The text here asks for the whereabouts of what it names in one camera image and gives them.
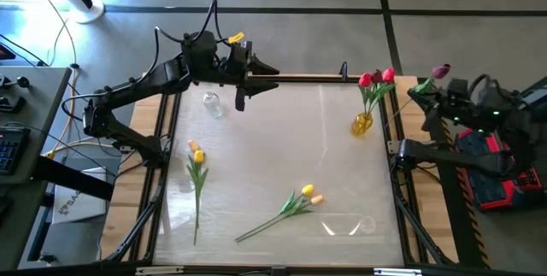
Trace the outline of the clear glass vase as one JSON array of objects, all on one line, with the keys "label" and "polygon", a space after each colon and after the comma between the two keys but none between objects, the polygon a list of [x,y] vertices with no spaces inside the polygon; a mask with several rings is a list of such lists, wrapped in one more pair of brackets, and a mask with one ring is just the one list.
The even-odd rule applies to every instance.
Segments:
[{"label": "clear glass vase", "polygon": [[221,100],[215,93],[207,91],[203,95],[203,105],[211,116],[215,118],[222,116]]}]

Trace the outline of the grey desk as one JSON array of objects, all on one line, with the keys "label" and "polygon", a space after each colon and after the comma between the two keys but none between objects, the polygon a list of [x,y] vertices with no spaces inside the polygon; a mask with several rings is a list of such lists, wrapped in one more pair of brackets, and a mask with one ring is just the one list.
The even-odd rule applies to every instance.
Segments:
[{"label": "grey desk", "polygon": [[47,186],[47,182],[31,175],[40,157],[61,98],[72,71],[69,68],[0,67],[0,74],[11,80],[25,77],[29,88],[13,87],[7,96],[22,96],[26,104],[17,114],[0,114],[0,126],[23,126],[31,130],[27,147],[13,176],[14,184],[0,180],[0,202],[11,200],[0,213],[0,271],[16,269],[26,247],[29,234]]}]

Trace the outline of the black joystick knob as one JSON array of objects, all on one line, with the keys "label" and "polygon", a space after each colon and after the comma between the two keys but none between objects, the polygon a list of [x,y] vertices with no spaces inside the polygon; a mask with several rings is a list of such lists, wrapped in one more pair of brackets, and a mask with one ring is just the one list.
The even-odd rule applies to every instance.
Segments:
[{"label": "black joystick knob", "polygon": [[10,89],[12,86],[21,88],[29,88],[30,82],[27,77],[20,76],[15,81],[12,81],[7,76],[0,74],[0,89]]}]

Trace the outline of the black diagonal beam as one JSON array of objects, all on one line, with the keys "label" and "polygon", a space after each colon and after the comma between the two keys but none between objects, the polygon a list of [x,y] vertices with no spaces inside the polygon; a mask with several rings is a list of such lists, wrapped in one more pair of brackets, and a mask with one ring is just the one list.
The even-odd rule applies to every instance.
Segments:
[{"label": "black diagonal beam", "polygon": [[114,192],[112,184],[67,167],[45,156],[40,156],[37,159],[32,177],[80,191],[105,201],[110,201]]}]

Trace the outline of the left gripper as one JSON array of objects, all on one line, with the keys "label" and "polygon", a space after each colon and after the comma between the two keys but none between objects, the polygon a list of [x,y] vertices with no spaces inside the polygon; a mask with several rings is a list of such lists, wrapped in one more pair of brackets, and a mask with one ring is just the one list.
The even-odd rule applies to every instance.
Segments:
[{"label": "left gripper", "polygon": [[230,52],[223,59],[221,64],[221,83],[224,85],[236,86],[235,109],[244,111],[245,98],[252,98],[254,95],[265,91],[276,89],[275,82],[261,80],[247,80],[247,73],[253,75],[278,75],[279,70],[262,62],[256,54],[252,54],[252,42],[234,43],[230,45]]}]

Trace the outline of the silver metal bracket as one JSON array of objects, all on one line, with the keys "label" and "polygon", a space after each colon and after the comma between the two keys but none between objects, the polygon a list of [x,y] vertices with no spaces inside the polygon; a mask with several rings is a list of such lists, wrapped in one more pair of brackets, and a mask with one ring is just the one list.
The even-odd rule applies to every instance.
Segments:
[{"label": "silver metal bracket", "polygon": [[185,269],[183,267],[179,267],[179,266],[138,267],[135,271],[135,276],[181,274],[184,272],[184,270]]},{"label": "silver metal bracket", "polygon": [[373,270],[375,276],[422,276],[420,269],[380,267]]}]

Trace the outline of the dark red tulip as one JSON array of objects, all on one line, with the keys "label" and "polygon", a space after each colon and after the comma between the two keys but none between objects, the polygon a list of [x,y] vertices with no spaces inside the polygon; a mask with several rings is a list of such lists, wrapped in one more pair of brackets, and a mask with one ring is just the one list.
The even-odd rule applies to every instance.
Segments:
[{"label": "dark red tulip", "polygon": [[373,110],[375,104],[378,102],[378,100],[380,98],[381,84],[382,84],[382,73],[379,69],[376,69],[372,73],[371,84],[368,87],[368,90],[369,90],[369,100],[368,100],[369,108],[368,108],[368,112],[369,112],[369,114],[372,113],[372,110]]},{"label": "dark red tulip", "polygon": [[432,69],[432,75],[426,79],[424,83],[415,85],[410,88],[412,92],[425,95],[434,90],[434,84],[436,79],[442,79],[445,77],[451,69],[450,64],[443,64]]}]

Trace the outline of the red black power unit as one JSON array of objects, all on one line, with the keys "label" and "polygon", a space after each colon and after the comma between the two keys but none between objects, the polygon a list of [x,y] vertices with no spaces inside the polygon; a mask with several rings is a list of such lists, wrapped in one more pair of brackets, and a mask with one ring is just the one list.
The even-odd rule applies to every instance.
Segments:
[{"label": "red black power unit", "polygon": [[[472,129],[458,134],[455,145],[459,152],[473,156],[509,151],[509,146],[501,142],[496,134],[484,137]],[[505,181],[487,177],[478,170],[464,169],[463,172],[473,205],[483,213],[536,208],[547,203],[544,185],[534,167],[522,172],[517,179]]]}]

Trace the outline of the black backlit keyboard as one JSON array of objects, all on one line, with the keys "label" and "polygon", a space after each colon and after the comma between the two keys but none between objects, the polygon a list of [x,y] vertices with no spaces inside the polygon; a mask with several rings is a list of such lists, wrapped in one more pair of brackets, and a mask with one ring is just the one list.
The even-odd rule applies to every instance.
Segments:
[{"label": "black backlit keyboard", "polygon": [[30,130],[25,127],[0,126],[0,176],[15,174],[29,134]]}]

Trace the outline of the black stand with hazard tape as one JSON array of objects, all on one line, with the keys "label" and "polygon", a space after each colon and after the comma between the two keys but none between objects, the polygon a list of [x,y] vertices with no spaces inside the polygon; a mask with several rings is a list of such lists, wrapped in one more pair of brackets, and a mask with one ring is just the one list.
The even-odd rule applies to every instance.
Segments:
[{"label": "black stand with hazard tape", "polygon": [[429,164],[419,171],[416,195],[421,222],[440,251],[464,267],[491,264],[473,210],[464,172],[450,164]]}]

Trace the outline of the yellow glass vase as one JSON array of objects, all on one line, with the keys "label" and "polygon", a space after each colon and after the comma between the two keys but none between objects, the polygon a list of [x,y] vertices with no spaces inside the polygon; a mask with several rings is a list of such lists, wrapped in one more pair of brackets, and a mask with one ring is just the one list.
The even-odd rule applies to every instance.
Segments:
[{"label": "yellow glass vase", "polygon": [[355,137],[363,137],[373,124],[373,116],[369,112],[362,112],[353,120],[350,132]]}]

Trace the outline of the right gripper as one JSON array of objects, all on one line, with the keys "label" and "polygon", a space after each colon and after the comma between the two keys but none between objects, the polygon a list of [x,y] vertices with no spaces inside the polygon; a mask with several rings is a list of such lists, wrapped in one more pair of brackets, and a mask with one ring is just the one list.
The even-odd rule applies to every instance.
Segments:
[{"label": "right gripper", "polygon": [[439,90],[432,86],[416,86],[408,90],[409,97],[418,103],[425,115],[421,130],[430,132],[435,121],[444,118],[471,118],[474,105],[468,94],[466,79],[451,79]]}]

